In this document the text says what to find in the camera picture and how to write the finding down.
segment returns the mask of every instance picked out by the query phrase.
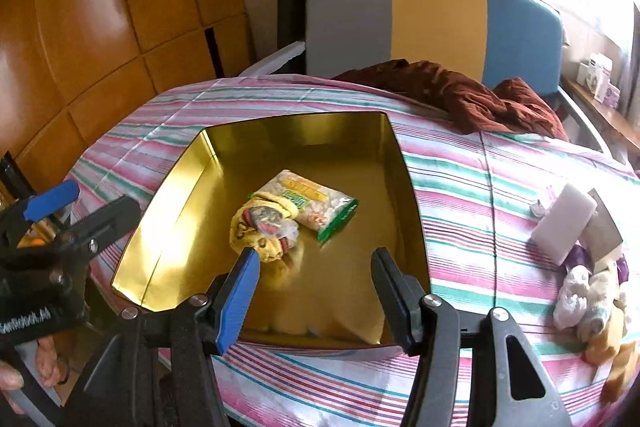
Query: hand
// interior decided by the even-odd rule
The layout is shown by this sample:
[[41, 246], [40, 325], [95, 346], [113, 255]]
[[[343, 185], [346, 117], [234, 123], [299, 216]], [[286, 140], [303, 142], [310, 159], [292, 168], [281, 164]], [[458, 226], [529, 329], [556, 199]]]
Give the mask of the hand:
[[[38, 341], [36, 351], [36, 367], [40, 373], [40, 381], [44, 387], [53, 387], [60, 381], [58, 354], [53, 343], [53, 337], [46, 337]], [[0, 360], [0, 391], [17, 391], [24, 385], [22, 375], [13, 367]], [[9, 405], [18, 414], [24, 412], [4, 393]]]

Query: food package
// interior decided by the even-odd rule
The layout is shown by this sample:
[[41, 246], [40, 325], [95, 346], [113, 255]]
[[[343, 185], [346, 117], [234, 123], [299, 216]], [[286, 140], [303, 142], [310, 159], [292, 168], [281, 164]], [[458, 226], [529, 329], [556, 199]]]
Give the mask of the food package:
[[300, 225], [318, 232], [320, 243], [327, 241], [353, 216], [358, 200], [339, 190], [324, 187], [285, 169], [257, 194], [272, 194], [295, 204], [292, 216]]

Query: gold tin box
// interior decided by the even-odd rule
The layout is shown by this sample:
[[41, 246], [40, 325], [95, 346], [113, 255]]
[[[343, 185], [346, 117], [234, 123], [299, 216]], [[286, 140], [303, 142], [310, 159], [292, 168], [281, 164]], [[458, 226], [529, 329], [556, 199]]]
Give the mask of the gold tin box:
[[301, 227], [302, 253], [260, 265], [242, 340], [314, 349], [391, 344], [371, 253], [386, 247], [427, 292], [429, 277], [414, 190], [382, 112], [274, 116], [204, 129], [150, 202], [113, 289], [152, 311], [206, 291], [237, 258], [228, 243], [232, 216], [283, 169], [360, 204], [322, 247]]

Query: blue gripper pad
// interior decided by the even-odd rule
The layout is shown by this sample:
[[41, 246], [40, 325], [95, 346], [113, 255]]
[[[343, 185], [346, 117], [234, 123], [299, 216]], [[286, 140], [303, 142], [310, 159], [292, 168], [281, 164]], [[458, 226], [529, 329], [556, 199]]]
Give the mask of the blue gripper pad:
[[229, 346], [238, 339], [246, 311], [254, 296], [258, 277], [260, 277], [260, 258], [257, 252], [252, 248], [245, 248], [236, 264], [241, 263], [245, 256], [246, 260], [239, 273], [235, 273], [236, 266], [234, 266], [225, 282], [225, 285], [232, 283], [233, 288], [229, 291], [228, 298], [220, 310], [220, 328], [216, 338], [216, 347], [221, 355], [224, 355]]
[[78, 182], [67, 180], [44, 194], [31, 198], [22, 215], [27, 221], [37, 223], [72, 201], [76, 201], [79, 194]]

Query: bed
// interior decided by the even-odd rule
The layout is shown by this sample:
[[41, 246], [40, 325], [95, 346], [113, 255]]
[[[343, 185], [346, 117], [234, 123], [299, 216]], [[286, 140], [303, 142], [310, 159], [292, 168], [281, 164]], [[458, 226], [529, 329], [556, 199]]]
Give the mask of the bed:
[[[383, 110], [408, 167], [420, 208], [432, 290], [456, 308], [509, 309], [561, 393], [574, 425], [611, 414], [599, 395], [609, 371], [581, 360], [574, 335], [549, 315], [562, 274], [527, 242], [536, 219], [529, 204], [568, 178], [594, 186], [625, 237], [630, 270], [640, 275], [640, 235], [628, 202], [640, 181], [601, 152], [535, 135], [461, 136], [447, 115], [383, 91], [296, 74], [212, 80], [163, 93], [90, 147], [70, 176], [81, 196], [74, 219], [121, 194], [142, 208], [191, 139], [205, 126], [331, 110]], [[92, 263], [92, 279], [116, 311], [111, 292], [125, 241]], [[634, 329], [628, 340], [640, 337]], [[228, 414], [244, 425], [399, 425], [416, 362], [403, 355], [358, 360], [349, 351], [299, 351], [238, 343], [214, 360]], [[463, 351], [452, 425], [465, 424], [470, 384]]]

